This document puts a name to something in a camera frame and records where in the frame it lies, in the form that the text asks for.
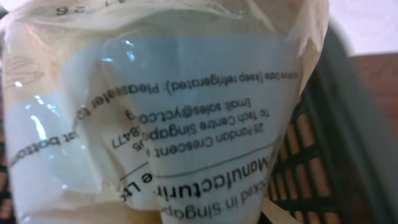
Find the cream plastic food bag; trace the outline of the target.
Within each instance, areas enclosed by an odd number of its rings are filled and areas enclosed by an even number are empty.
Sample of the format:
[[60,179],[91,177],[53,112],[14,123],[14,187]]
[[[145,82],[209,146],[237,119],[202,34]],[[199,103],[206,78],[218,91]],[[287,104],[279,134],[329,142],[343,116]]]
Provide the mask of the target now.
[[30,1],[1,21],[18,223],[257,223],[329,3]]

